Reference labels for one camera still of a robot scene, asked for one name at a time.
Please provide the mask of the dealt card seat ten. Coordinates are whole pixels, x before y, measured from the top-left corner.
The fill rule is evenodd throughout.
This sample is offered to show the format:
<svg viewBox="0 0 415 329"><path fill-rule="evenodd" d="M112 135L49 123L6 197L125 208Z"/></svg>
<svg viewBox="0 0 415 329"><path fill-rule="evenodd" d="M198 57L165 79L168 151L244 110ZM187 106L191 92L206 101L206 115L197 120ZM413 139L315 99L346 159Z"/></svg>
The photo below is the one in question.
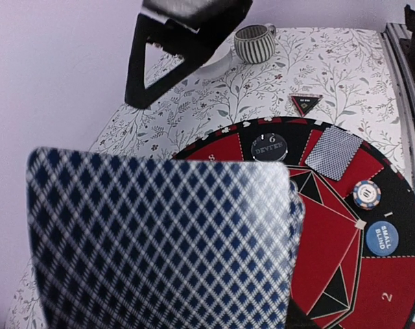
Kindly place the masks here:
<svg viewBox="0 0 415 329"><path fill-rule="evenodd" d="M326 178L340 181L362 139L336 126L328 127L311 150L305 164Z"/></svg>

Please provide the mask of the clear dealer button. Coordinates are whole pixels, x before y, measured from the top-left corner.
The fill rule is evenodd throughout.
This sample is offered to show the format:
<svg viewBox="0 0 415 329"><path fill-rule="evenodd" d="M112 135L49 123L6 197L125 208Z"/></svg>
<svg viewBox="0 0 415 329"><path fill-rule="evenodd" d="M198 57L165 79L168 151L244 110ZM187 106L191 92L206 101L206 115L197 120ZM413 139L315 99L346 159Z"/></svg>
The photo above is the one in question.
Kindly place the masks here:
<svg viewBox="0 0 415 329"><path fill-rule="evenodd" d="M259 162L283 161L288 154L288 146L281 135L270 132L253 140L250 153L252 158Z"/></svg>

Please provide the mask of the striped grey mug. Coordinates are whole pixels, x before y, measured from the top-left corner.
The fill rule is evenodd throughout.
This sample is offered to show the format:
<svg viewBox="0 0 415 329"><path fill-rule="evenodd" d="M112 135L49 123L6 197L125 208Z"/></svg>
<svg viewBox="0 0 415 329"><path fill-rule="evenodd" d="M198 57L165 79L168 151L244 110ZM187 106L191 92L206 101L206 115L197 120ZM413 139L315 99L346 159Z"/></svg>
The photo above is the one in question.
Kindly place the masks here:
<svg viewBox="0 0 415 329"><path fill-rule="evenodd" d="M276 27L273 24L249 25L235 33L235 52L247 64L261 64L274 55L275 41Z"/></svg>

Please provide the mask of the front aluminium rail frame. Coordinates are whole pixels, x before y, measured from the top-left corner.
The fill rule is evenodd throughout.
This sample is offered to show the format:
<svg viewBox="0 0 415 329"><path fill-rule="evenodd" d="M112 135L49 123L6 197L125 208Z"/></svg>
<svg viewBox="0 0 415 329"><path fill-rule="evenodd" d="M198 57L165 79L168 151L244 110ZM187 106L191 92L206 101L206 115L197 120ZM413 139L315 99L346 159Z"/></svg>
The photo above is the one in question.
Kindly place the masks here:
<svg viewBox="0 0 415 329"><path fill-rule="evenodd" d="M405 177L415 193L415 74L408 59L410 37L411 32L401 23L387 23L381 33L399 109Z"/></svg>

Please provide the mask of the blue white chip stack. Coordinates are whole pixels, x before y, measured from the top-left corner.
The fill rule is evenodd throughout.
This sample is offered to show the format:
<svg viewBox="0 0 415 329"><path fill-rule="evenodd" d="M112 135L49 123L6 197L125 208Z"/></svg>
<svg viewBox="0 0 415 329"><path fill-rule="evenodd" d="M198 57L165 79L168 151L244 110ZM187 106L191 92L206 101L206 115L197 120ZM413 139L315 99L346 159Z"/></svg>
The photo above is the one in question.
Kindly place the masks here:
<svg viewBox="0 0 415 329"><path fill-rule="evenodd" d="M359 181L353 189L353 201L364 210L372 210L381 201L381 189L371 180Z"/></svg>

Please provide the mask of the blue card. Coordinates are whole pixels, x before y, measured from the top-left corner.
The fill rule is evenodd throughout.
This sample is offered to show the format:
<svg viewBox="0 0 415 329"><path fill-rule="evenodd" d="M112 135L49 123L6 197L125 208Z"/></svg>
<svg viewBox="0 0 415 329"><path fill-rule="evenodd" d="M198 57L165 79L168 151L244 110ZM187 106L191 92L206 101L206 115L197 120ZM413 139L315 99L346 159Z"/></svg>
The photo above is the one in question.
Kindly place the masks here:
<svg viewBox="0 0 415 329"><path fill-rule="evenodd" d="M284 328L305 206L280 162L28 158L48 328Z"/></svg>

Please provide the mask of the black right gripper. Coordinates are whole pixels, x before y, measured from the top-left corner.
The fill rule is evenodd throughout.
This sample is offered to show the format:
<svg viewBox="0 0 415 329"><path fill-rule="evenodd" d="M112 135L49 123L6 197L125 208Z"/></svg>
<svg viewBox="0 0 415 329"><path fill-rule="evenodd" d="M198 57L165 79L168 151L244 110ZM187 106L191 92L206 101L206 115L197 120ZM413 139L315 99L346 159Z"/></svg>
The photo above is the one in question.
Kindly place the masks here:
<svg viewBox="0 0 415 329"><path fill-rule="evenodd" d="M147 109L208 62L246 18L251 1L144 1L165 18L138 16L124 101Z"/></svg>

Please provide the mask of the blue small blind button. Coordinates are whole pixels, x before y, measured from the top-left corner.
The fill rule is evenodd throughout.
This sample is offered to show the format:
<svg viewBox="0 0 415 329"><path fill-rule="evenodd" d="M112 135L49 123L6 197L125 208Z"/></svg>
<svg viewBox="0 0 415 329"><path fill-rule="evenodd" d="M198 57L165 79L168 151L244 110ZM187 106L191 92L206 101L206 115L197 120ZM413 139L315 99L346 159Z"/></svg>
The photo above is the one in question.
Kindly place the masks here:
<svg viewBox="0 0 415 329"><path fill-rule="evenodd" d="M388 221L377 221L366 232L366 244L375 256L391 256L399 245L399 233Z"/></svg>

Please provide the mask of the black triangular card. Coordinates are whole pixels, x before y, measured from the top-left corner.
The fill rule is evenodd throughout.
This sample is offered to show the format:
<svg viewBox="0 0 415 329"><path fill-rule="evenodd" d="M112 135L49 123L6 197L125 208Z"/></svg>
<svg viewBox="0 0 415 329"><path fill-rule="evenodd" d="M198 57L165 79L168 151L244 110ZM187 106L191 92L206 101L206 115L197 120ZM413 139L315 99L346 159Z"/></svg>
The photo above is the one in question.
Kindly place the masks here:
<svg viewBox="0 0 415 329"><path fill-rule="evenodd" d="M289 95L301 117L305 117L322 100L323 95L292 93Z"/></svg>

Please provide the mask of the round red black poker mat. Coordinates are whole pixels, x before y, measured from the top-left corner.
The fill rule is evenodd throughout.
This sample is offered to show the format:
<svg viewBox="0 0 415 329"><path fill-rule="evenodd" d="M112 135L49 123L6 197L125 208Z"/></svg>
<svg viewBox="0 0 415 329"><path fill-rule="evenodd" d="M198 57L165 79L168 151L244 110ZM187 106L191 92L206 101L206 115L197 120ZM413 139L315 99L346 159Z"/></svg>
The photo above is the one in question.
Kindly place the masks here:
<svg viewBox="0 0 415 329"><path fill-rule="evenodd" d="M415 193L391 162L363 142L340 181L305 164L328 123L295 117L243 121L212 132L177 153L179 159L254 160L253 140L276 133L287 142L284 163L306 215L287 315L288 328L415 328ZM372 210L355 205L356 183L381 189ZM388 221L399 233L391 256L367 247L371 224Z"/></svg>

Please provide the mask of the white ceramic bowl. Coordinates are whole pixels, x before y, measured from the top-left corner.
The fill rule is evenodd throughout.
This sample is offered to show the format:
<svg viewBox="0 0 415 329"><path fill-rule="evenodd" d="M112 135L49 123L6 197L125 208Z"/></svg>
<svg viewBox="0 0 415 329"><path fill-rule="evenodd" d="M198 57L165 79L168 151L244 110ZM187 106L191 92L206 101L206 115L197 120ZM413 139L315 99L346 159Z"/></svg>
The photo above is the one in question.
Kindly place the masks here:
<svg viewBox="0 0 415 329"><path fill-rule="evenodd" d="M195 72L195 75L206 79L220 77L230 68L232 60L233 55L231 46L222 45L217 49L213 56Z"/></svg>

